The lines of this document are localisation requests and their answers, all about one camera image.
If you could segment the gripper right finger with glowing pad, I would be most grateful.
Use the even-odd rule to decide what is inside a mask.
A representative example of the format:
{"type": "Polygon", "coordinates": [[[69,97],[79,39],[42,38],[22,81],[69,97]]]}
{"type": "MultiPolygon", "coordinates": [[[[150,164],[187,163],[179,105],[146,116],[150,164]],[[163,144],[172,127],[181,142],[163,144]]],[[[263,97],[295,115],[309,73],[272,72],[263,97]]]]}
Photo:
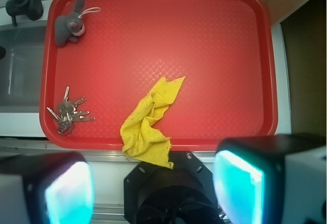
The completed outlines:
{"type": "Polygon", "coordinates": [[[213,185],[231,223],[326,223],[326,137],[224,139],[213,185]]]}

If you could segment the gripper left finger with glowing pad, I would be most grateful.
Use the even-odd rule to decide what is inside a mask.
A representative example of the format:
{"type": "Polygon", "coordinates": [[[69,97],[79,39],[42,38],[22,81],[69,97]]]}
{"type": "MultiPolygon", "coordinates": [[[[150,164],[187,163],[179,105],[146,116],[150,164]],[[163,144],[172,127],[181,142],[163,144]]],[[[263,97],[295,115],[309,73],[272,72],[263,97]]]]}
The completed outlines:
{"type": "Polygon", "coordinates": [[[79,152],[1,157],[1,223],[90,223],[92,167],[79,152]]]}

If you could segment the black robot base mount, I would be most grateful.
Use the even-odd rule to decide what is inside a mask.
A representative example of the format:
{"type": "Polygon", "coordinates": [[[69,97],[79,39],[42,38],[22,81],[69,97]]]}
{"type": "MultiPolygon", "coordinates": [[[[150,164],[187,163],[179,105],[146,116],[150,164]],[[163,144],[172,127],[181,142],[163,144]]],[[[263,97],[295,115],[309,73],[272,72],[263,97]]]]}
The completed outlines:
{"type": "Polygon", "coordinates": [[[173,169],[138,163],[124,178],[129,223],[224,223],[212,172],[191,152],[171,152],[173,169]]]}

